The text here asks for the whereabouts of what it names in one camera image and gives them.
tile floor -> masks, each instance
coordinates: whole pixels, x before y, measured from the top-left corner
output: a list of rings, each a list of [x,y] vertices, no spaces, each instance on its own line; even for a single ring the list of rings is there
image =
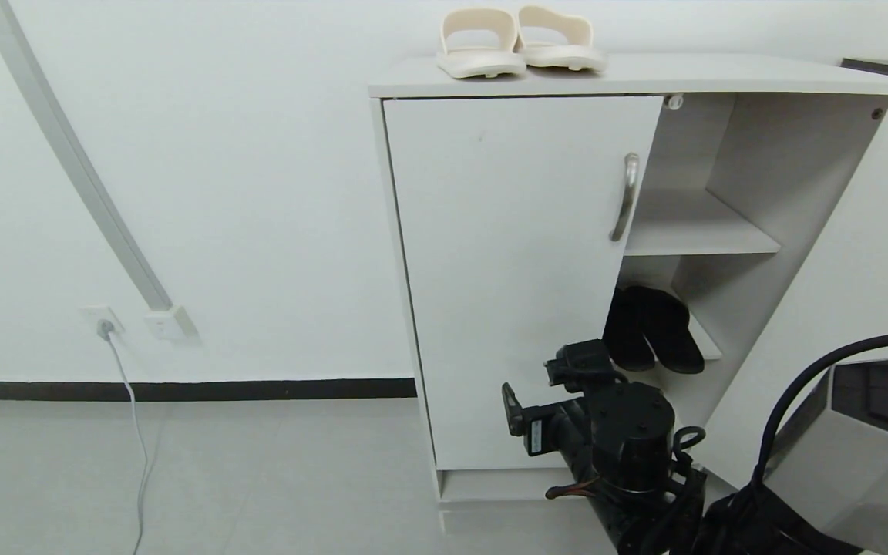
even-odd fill
[[[0,555],[131,553],[128,410],[0,401]],[[143,554],[614,552],[587,503],[438,506],[415,399],[144,403],[139,417],[154,459]]]

door handle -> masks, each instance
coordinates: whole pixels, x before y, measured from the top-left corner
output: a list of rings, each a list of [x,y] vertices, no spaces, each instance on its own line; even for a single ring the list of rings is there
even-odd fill
[[[626,155],[626,189],[623,189],[623,203],[619,207],[619,219],[612,230],[610,239],[618,242],[626,233],[626,226],[632,215],[632,204],[635,203],[635,186],[639,178],[639,155],[630,152]]]

black slipper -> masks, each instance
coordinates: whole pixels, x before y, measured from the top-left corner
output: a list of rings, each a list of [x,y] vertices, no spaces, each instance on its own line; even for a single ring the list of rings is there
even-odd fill
[[[627,288],[623,295],[635,306],[639,329],[663,366],[682,375],[705,370],[705,358],[688,330],[691,312],[680,299],[641,285]]]
[[[612,296],[602,343],[609,348],[612,361],[623,370],[643,372],[653,368],[653,351],[639,330],[635,306],[620,288]]]

gray machine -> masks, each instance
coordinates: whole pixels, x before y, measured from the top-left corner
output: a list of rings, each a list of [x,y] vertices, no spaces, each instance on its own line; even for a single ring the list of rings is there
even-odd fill
[[[888,555],[888,361],[832,366],[776,435],[764,484],[821,533]]]

wall outlet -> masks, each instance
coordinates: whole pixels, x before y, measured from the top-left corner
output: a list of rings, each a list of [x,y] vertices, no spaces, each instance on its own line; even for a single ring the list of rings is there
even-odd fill
[[[153,337],[163,340],[182,340],[194,335],[194,326],[184,311],[183,306],[175,304],[170,310],[153,311],[142,319],[153,333]]]
[[[112,312],[112,307],[106,304],[92,304],[90,306],[82,306],[78,309],[85,322],[91,325],[91,332],[98,331],[98,320],[108,320],[116,327],[116,333],[120,334],[126,330],[123,324],[116,318],[116,313]]]

